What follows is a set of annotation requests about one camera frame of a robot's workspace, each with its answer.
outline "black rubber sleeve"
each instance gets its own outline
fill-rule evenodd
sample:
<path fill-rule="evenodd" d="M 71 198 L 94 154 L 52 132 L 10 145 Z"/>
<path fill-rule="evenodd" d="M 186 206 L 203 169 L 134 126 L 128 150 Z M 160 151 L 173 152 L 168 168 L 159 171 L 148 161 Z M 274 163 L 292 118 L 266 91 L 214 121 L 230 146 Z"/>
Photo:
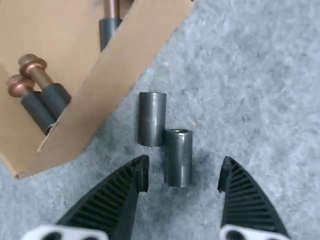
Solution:
<path fill-rule="evenodd" d="M 104 18 L 99 21 L 99 34 L 100 34 L 100 50 L 101 52 L 108 44 L 109 40 L 115 34 L 117 28 L 122 20 L 119 17 Z"/>

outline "bolt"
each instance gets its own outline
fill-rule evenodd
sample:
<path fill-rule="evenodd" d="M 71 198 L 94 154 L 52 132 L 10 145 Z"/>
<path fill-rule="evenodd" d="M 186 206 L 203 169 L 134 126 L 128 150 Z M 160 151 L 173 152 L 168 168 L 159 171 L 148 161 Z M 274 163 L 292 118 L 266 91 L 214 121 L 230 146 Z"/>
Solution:
<path fill-rule="evenodd" d="M 14 98 L 23 98 L 32 93 L 35 87 L 35 81 L 25 78 L 20 74 L 9 77 L 6 81 L 8 86 L 8 93 Z"/>
<path fill-rule="evenodd" d="M 104 0 L 104 17 L 120 18 L 120 1 Z"/>
<path fill-rule="evenodd" d="M 42 90 L 54 83 L 45 71 L 47 62 L 44 59 L 34 54 L 26 54 L 18 60 L 18 63 L 20 74 L 25 78 L 33 79 Z"/>

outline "gray carpet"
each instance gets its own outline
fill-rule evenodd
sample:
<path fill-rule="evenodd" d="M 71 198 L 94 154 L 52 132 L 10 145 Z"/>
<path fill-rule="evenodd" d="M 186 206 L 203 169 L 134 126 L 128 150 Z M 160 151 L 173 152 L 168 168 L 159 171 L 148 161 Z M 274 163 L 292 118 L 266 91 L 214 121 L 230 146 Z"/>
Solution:
<path fill-rule="evenodd" d="M 133 240 L 218 239 L 225 155 L 260 184 L 288 233 L 320 238 L 320 0 L 199 0 L 86 151 L 15 181 L 1 166 L 0 239 L 54 223 L 132 158 L 150 156 Z M 168 93 L 167 127 L 194 131 L 194 186 L 163 183 L 161 153 L 136 142 L 140 91 Z"/>

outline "hex bolt head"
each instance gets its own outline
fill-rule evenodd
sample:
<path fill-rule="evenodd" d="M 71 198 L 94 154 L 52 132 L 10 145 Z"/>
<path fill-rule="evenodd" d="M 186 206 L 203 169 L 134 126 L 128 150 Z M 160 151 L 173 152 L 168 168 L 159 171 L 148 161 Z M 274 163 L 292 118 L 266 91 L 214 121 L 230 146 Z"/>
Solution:
<path fill-rule="evenodd" d="M 18 63 L 20 65 L 19 73 L 25 78 L 30 77 L 29 72 L 34 66 L 39 66 L 43 70 L 47 67 L 47 62 L 34 54 L 23 55 L 18 60 Z"/>
<path fill-rule="evenodd" d="M 14 98 L 22 98 L 28 93 L 33 92 L 35 81 L 25 78 L 20 74 L 13 75 L 6 81 L 7 90 L 10 96 Z"/>

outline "cardboard box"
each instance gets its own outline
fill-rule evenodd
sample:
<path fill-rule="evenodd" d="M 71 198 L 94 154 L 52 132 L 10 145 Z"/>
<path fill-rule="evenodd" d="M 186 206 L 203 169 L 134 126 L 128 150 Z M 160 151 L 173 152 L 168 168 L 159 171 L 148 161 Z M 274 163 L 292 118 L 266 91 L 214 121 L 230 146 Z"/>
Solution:
<path fill-rule="evenodd" d="M 0 1 L 0 156 L 16 178 L 76 158 L 193 8 L 190 0 L 135 0 L 128 10 L 128 1 L 101 54 L 102 1 Z M 6 80 L 27 53 L 44 58 L 72 96 L 47 137 L 7 93 Z"/>

